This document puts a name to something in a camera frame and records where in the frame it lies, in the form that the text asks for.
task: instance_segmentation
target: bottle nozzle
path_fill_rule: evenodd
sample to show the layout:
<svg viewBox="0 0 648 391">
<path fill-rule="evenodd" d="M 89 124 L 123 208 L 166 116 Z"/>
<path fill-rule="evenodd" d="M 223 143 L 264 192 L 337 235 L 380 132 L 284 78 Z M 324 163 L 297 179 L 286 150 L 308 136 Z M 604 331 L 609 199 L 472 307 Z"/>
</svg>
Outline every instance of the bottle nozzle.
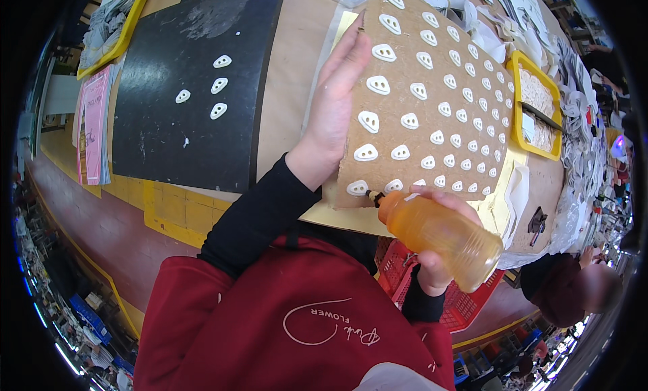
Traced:
<svg viewBox="0 0 648 391">
<path fill-rule="evenodd" d="M 379 208 L 382 199 L 385 198 L 385 194 L 379 191 L 367 190 L 367 197 L 369 198 L 369 200 L 373 201 L 373 203 L 376 205 L 376 208 Z"/>
</svg>

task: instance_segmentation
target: red sweatshirt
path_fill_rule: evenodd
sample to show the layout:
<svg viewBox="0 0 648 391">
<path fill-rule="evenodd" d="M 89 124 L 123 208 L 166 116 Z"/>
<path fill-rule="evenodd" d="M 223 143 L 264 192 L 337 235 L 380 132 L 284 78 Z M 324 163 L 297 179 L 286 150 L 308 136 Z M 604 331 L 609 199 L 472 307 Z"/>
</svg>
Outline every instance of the red sweatshirt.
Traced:
<svg viewBox="0 0 648 391">
<path fill-rule="evenodd" d="M 280 162 L 269 180 L 285 178 Z M 349 254 L 304 236 L 289 249 L 280 236 L 240 275 L 225 273 L 215 267 L 227 263 L 222 257 L 210 262 L 226 253 L 213 239 L 232 240 L 219 231 L 222 222 L 198 259 L 162 263 L 142 329 L 136 391 L 352 390 L 383 362 L 454 389 L 447 329 L 439 322 L 408 322 Z"/>
</svg>

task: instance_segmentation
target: book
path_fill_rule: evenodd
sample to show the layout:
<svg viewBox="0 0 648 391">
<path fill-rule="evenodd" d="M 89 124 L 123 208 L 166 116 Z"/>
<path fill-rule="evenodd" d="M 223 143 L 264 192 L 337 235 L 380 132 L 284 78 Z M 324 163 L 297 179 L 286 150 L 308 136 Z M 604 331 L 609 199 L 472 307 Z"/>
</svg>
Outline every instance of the book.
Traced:
<svg viewBox="0 0 648 391">
<path fill-rule="evenodd" d="M 108 102 L 118 67 L 108 65 L 81 87 L 77 125 L 78 183 L 110 184 L 108 169 Z"/>
</svg>

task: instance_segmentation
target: brown cardboard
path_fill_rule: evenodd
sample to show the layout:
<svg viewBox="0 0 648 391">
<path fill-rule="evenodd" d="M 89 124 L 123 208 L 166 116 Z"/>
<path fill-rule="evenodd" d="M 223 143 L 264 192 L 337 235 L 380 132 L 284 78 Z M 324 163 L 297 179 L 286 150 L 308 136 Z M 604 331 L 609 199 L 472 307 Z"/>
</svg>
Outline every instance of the brown cardboard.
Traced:
<svg viewBox="0 0 648 391">
<path fill-rule="evenodd" d="M 434 10 L 421 0 L 403 0 L 405 9 L 401 10 L 387 0 L 368 0 L 367 12 L 364 17 L 363 29 L 372 39 L 372 45 L 389 44 L 397 55 L 394 62 L 385 62 L 372 57 L 364 74 L 353 89 L 353 111 L 349 135 L 347 138 L 347 152 L 340 163 L 340 172 L 337 177 L 337 199 L 336 208 L 368 207 L 373 204 L 367 197 L 355 197 L 346 192 L 347 186 L 356 180 L 365 180 L 372 190 L 383 191 L 385 185 L 395 178 L 402 181 L 405 189 L 417 180 L 425 179 L 426 184 L 433 186 L 437 176 L 444 175 L 446 185 L 442 189 L 447 192 L 454 192 L 451 185 L 461 180 L 463 191 L 455 192 L 461 198 L 471 200 L 482 200 L 485 195 L 482 189 L 490 186 L 495 188 L 499 178 L 502 161 L 506 154 L 508 139 L 513 123 L 513 110 L 505 105 L 506 99 L 513 100 L 513 94 L 509 91 L 507 84 L 513 81 L 512 76 L 506 68 L 496 63 L 486 52 L 479 47 L 479 59 L 475 59 L 468 52 L 468 45 L 474 45 L 470 36 L 462 31 L 456 24 L 452 23 L 440 13 Z M 423 12 L 432 12 L 439 22 L 439 28 L 427 24 Z M 387 30 L 379 21 L 380 14 L 389 14 L 398 19 L 401 26 L 401 35 L 395 35 Z M 447 27 L 452 26 L 459 32 L 460 40 L 456 42 L 447 32 Z M 437 46 L 428 45 L 420 36 L 422 30 L 431 30 L 437 39 Z M 449 50 L 457 51 L 461 57 L 461 66 L 456 66 L 449 57 Z M 427 52 L 432 57 L 433 69 L 427 70 L 416 58 L 417 52 Z M 489 59 L 494 71 L 485 69 L 483 63 Z M 474 65 L 476 76 L 471 77 L 465 70 L 464 65 L 470 62 Z M 498 71 L 504 74 L 504 83 L 500 83 L 496 77 Z M 443 77 L 452 74 L 457 82 L 456 89 L 450 89 L 443 82 Z M 369 77 L 382 75 L 389 82 L 391 92 L 389 95 L 380 95 L 369 90 L 366 80 Z M 490 79 L 491 90 L 482 85 L 482 78 Z M 414 97 L 409 91 L 409 85 L 414 82 L 422 82 L 427 90 L 428 98 L 421 101 Z M 468 103 L 462 94 L 462 89 L 469 87 L 474 95 L 473 103 Z M 500 103 L 495 98 L 495 91 L 499 89 L 504 96 Z M 488 111 L 482 111 L 478 105 L 480 97 L 486 98 Z M 449 118 L 441 115 L 438 105 L 448 102 L 452 109 Z M 457 120 L 455 112 L 463 108 L 468 113 L 468 122 L 461 123 Z M 491 115 L 492 108 L 499 110 L 499 120 Z M 358 122 L 357 117 L 361 111 L 372 111 L 378 114 L 380 129 L 376 134 L 370 134 Z M 417 115 L 419 127 L 416 130 L 409 130 L 401 126 L 401 117 L 409 112 Z M 477 131 L 473 126 L 473 118 L 482 118 L 483 129 Z M 509 118 L 509 127 L 502 125 L 501 119 Z M 491 137 L 486 132 L 489 125 L 495 127 L 495 136 Z M 444 136 L 444 143 L 435 145 L 430 141 L 430 135 L 441 130 Z M 504 132 L 507 137 L 505 144 L 501 144 L 497 136 Z M 450 136 L 459 134 L 461 136 L 461 147 L 458 149 L 450 144 Z M 482 155 L 481 151 L 470 152 L 466 145 L 476 139 L 479 147 L 489 145 L 490 154 Z M 353 152 L 364 144 L 373 144 L 378 151 L 378 158 L 372 161 L 357 161 L 353 159 Z M 410 157 L 407 160 L 393 160 L 392 149 L 401 144 L 407 145 Z M 496 162 L 493 156 L 495 150 L 502 152 L 502 159 Z M 455 166 L 446 167 L 443 158 L 447 154 L 455 157 Z M 433 169 L 421 167 L 421 160 L 433 155 L 436 166 Z M 470 159 L 472 168 L 465 171 L 459 167 L 464 159 Z M 480 162 L 486 164 L 486 173 L 477 173 L 476 166 Z M 488 170 L 497 168 L 498 175 L 490 177 Z M 469 193 L 468 186 L 477 183 L 477 192 Z"/>
</svg>

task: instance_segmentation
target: yellow plastic tray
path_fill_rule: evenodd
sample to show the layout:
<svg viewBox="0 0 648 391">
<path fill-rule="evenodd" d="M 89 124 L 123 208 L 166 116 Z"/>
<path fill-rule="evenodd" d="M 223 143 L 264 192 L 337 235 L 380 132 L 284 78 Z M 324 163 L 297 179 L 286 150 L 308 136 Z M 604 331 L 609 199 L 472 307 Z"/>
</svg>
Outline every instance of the yellow plastic tray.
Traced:
<svg viewBox="0 0 648 391">
<path fill-rule="evenodd" d="M 563 148 L 563 133 L 556 131 L 556 139 L 553 141 L 553 146 L 551 147 L 551 152 L 545 152 L 542 149 L 539 149 L 524 140 L 522 135 L 522 88 L 520 87 L 520 67 L 518 64 L 521 64 L 523 69 L 531 72 L 532 75 L 536 76 L 540 83 L 543 86 L 549 89 L 551 96 L 553 97 L 553 107 L 556 109 L 551 117 L 556 124 L 563 126 L 563 111 L 561 110 L 561 94 L 558 90 L 558 86 L 554 83 L 552 79 L 547 76 L 547 74 L 540 70 L 535 63 L 531 62 L 531 59 L 526 57 L 520 51 L 514 51 L 511 55 L 511 59 L 506 63 L 506 68 L 513 73 L 513 79 L 515 84 L 515 107 L 513 109 L 513 130 L 511 131 L 511 138 L 517 142 L 525 151 L 533 152 L 543 156 L 547 159 L 558 160 L 561 158 L 561 149 Z"/>
<path fill-rule="evenodd" d="M 142 13 L 142 8 L 144 8 L 144 3 L 146 0 L 135 0 L 133 7 L 126 17 L 126 22 L 124 23 L 124 28 L 122 33 L 119 36 L 119 39 L 116 45 L 108 52 L 103 55 L 101 59 L 87 69 L 78 68 L 77 70 L 77 80 L 83 79 L 85 76 L 93 74 L 95 71 L 99 70 L 104 64 L 108 63 L 110 60 L 118 57 L 126 51 L 128 44 L 130 43 L 130 37 L 133 36 L 133 30 L 135 29 L 135 24 L 139 20 L 139 14 Z"/>
</svg>

